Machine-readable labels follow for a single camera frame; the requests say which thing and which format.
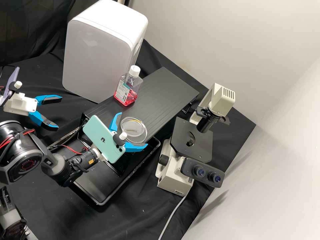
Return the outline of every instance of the microscope focus knob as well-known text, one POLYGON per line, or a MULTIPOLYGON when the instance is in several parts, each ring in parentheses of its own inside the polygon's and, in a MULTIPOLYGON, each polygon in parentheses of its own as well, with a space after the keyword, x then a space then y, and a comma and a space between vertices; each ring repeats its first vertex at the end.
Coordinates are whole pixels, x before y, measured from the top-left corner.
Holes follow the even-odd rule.
POLYGON ((163 166, 166 166, 168 164, 169 157, 167 155, 161 154, 159 157, 159 163, 163 166))

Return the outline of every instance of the microscope stage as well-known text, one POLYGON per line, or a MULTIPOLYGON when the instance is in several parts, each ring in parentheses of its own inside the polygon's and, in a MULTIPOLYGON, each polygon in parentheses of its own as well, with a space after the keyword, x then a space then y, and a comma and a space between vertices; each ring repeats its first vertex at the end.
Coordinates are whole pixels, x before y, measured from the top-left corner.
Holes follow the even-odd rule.
POLYGON ((207 163, 212 160, 213 132, 201 133, 197 125, 176 117, 170 145, 181 156, 207 163))

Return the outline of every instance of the white box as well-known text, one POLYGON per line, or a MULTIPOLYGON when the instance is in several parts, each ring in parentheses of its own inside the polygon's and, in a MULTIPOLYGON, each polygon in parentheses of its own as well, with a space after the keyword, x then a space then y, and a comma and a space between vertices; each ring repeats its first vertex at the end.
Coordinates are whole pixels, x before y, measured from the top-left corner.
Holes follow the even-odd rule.
POLYGON ((100 103, 134 65, 148 25, 141 13, 100 0, 68 23, 62 84, 100 103))

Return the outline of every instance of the white bottle cap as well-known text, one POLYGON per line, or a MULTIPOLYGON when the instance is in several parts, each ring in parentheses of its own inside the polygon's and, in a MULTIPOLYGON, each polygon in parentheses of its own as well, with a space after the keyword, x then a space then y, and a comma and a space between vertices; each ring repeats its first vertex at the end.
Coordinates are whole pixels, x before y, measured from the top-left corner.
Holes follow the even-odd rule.
POLYGON ((126 132, 122 132, 120 135, 119 135, 119 138, 121 139, 121 140, 125 140, 126 138, 127 138, 127 133, 126 132))
POLYGON ((19 89, 19 88, 21 88, 21 86, 22 86, 22 82, 16 81, 13 86, 14 86, 16 89, 19 89))
POLYGON ((132 76, 132 77, 139 77, 139 74, 140 74, 140 68, 136 65, 132 65, 130 67, 130 70, 129 70, 129 74, 132 76))

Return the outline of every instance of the white wall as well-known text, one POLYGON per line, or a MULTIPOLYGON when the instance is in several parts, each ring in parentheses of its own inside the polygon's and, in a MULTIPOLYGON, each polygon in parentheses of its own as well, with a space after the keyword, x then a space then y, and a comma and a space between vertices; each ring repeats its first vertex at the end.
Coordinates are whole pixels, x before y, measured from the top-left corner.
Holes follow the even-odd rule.
POLYGON ((257 126, 187 239, 320 239, 320 59, 257 126))
POLYGON ((131 0, 146 40, 206 87, 236 92, 256 123, 318 58, 318 0, 131 0))

